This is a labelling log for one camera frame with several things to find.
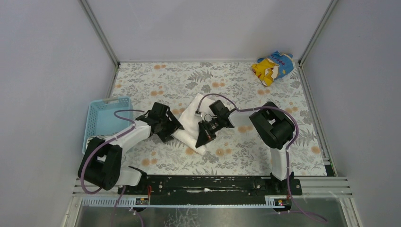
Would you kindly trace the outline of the green white striped towel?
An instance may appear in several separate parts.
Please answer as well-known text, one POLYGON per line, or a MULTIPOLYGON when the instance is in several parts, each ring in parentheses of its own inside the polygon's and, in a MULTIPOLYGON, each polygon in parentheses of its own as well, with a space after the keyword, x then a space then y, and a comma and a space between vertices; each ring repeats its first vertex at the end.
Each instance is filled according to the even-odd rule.
POLYGON ((108 135, 90 136, 90 137, 87 138, 86 145, 88 145, 89 142, 90 142, 92 139, 94 139, 94 138, 99 138, 99 139, 104 140, 106 137, 108 137, 108 135))

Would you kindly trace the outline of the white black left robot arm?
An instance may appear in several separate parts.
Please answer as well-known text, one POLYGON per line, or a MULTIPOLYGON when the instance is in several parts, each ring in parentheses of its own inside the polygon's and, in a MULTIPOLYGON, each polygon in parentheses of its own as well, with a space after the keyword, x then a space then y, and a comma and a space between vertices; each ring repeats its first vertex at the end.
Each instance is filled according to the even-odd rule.
POLYGON ((141 141, 157 135, 162 142, 173 139, 173 134, 184 129, 171 112, 170 107, 155 102, 152 108, 134 120, 127 119, 129 126, 105 137, 94 137, 86 147, 78 177, 81 188, 87 194, 110 190, 115 186, 141 186, 147 173, 136 167, 122 167, 123 155, 141 141))

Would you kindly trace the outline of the white fluffy towel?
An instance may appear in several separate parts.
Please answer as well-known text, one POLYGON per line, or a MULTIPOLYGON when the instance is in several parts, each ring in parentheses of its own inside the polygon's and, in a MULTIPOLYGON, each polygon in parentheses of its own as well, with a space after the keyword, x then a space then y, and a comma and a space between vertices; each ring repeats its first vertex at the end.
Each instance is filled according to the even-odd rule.
POLYGON ((173 133, 173 137, 180 142, 187 145, 189 148, 193 149, 196 153, 204 155, 207 151, 206 145, 202 145, 198 148, 195 147, 198 136, 199 136, 199 126, 198 122, 202 120, 200 116, 195 115, 195 111, 198 108, 200 100, 204 95, 198 93, 189 106, 183 111, 178 121, 183 126, 183 130, 178 129, 173 133))

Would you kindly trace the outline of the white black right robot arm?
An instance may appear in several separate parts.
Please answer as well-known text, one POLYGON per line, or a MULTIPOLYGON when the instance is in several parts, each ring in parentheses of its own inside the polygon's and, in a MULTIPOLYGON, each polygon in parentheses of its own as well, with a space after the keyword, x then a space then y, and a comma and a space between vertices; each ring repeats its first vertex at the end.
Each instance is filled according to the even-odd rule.
POLYGON ((297 133, 295 121, 278 108, 273 102, 265 105, 245 109, 229 110, 220 100, 209 105, 212 112, 210 119, 203 118, 198 122, 199 134, 195 147, 208 144, 216 138, 216 134, 223 128, 236 128, 252 125, 262 141, 270 148, 272 164, 271 174, 276 179, 287 180, 291 175, 289 167, 288 146, 297 133))

